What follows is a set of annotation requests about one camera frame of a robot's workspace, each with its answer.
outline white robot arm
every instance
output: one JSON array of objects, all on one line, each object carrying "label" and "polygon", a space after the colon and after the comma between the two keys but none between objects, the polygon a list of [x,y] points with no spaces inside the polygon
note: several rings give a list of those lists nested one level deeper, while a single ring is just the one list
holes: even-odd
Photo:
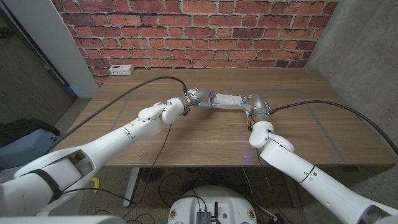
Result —
[{"label": "white robot arm", "polygon": [[300,183],[341,222],[376,223],[384,217],[398,216],[398,210],[358,195],[294,154],[292,143],[275,134],[267,115],[268,104],[258,94],[245,98],[250,99],[255,104],[253,107],[246,106],[246,112],[253,115],[255,122],[249,139],[250,145],[261,151],[260,156],[267,163]]},{"label": "white robot arm", "polygon": [[134,142],[158,134],[161,121],[174,123],[201,98],[215,97],[211,91],[191,89],[166,104],[156,103],[139,112],[138,118],[88,144],[44,155],[20,170],[14,179],[0,184],[0,217],[35,215],[50,211],[72,198],[105,165]]}]

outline red brick wall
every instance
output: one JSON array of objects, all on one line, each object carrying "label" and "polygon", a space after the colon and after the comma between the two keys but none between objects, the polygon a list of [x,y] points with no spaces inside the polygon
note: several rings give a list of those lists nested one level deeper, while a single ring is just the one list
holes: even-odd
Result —
[{"label": "red brick wall", "polygon": [[95,80],[147,68],[303,67],[336,1],[59,0]]}]

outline power outlet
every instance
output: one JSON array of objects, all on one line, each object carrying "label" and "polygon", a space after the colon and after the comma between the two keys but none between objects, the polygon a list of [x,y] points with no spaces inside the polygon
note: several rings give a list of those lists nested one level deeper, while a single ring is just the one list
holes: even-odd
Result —
[{"label": "power outlet", "polygon": [[131,75],[134,67],[132,65],[112,65],[109,71],[111,75]]}]

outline gray wall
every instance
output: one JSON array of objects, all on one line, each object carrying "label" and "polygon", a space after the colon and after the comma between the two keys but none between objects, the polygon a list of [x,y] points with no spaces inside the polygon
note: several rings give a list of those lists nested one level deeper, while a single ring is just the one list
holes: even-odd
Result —
[{"label": "gray wall", "polygon": [[306,67],[398,145],[398,1],[340,0]]},{"label": "gray wall", "polygon": [[76,95],[94,97],[99,88],[52,1],[3,1]]}]

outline table top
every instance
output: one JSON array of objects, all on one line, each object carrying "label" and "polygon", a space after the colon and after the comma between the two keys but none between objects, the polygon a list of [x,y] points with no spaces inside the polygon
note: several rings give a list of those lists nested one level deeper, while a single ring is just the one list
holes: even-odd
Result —
[{"label": "table top", "polygon": [[[247,96],[259,93],[271,108],[303,100],[340,98],[318,71],[308,68],[136,70],[131,76],[109,77],[74,122],[77,125],[106,103],[146,80],[173,76],[188,88],[207,88],[215,93]],[[56,149],[79,146],[137,118],[140,110],[182,94],[174,80],[145,85],[105,109],[75,131]],[[206,110],[192,107],[175,122],[155,167],[259,166],[249,144],[247,117],[239,110]],[[331,105],[310,104],[280,110],[271,116],[275,133],[295,146],[295,153],[316,165],[391,166],[392,151],[355,114]],[[160,134],[136,142],[108,166],[150,167],[164,143],[169,126]]]}]

